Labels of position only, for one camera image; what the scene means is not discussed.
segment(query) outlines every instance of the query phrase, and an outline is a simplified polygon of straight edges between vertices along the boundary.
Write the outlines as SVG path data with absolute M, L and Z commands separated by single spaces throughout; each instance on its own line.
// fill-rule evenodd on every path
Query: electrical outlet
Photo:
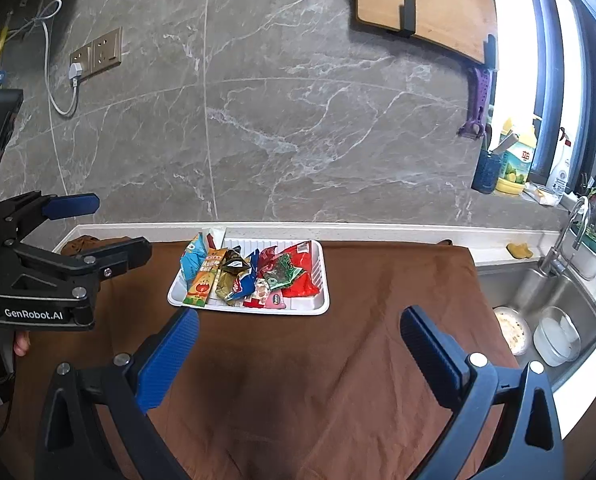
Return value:
M 81 46 L 75 52 L 71 53 L 69 65 L 71 63 L 80 63 L 82 65 L 82 75 L 80 79 L 89 77 L 91 75 L 91 52 L 93 50 L 93 44 L 87 43 L 85 46 Z
M 122 27 L 107 32 L 91 43 L 93 44 L 92 75 L 116 66 L 122 61 Z

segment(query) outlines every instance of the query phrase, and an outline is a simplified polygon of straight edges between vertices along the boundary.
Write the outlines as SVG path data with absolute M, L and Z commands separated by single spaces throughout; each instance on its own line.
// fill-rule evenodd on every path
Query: human hand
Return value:
M 15 333 L 14 352 L 18 357 L 24 357 L 31 348 L 31 338 L 28 330 Z

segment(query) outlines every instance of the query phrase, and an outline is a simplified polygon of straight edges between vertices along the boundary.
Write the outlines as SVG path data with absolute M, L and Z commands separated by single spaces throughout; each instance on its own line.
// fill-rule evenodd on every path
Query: black cable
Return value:
M 7 428 L 9 427 L 9 420 L 11 419 L 11 411 L 14 406 L 14 393 L 15 393 L 15 368 L 17 361 L 15 359 L 15 349 L 12 348 L 12 361 L 14 370 L 5 377 L 0 377 L 0 384 L 3 384 L 6 381 L 13 381 L 11 385 L 11 400 L 9 400 L 9 405 L 6 407 L 6 416 L 4 418 L 4 422 L 2 423 L 2 428 L 0 428 L 0 437 L 6 433 Z

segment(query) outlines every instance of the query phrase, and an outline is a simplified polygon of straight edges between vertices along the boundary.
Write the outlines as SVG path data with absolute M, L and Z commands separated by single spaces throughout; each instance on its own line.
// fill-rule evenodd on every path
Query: blue cup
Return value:
M 504 153 L 494 155 L 487 150 L 480 150 L 476 173 L 473 175 L 472 189 L 490 194 L 496 188 L 503 155 Z

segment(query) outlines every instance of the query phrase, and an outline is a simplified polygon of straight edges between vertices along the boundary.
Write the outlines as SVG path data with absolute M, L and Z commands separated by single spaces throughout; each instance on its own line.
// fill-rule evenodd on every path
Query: kitchen sink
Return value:
M 596 300 L 566 270 L 561 276 L 550 276 L 542 280 L 540 286 L 524 301 L 520 308 L 514 304 L 514 298 L 525 280 L 537 280 L 537 265 L 517 263 L 498 266 L 478 267 L 478 279 L 487 302 L 491 308 L 508 306 L 524 317 L 531 329 L 532 344 L 523 354 L 516 356 L 520 367 L 530 361 L 544 364 L 552 390 L 561 386 L 596 348 Z M 555 305 L 565 311 L 580 335 L 580 355 L 575 361 L 566 362 L 558 367 L 548 366 L 533 345 L 534 329 L 540 319 L 543 307 Z

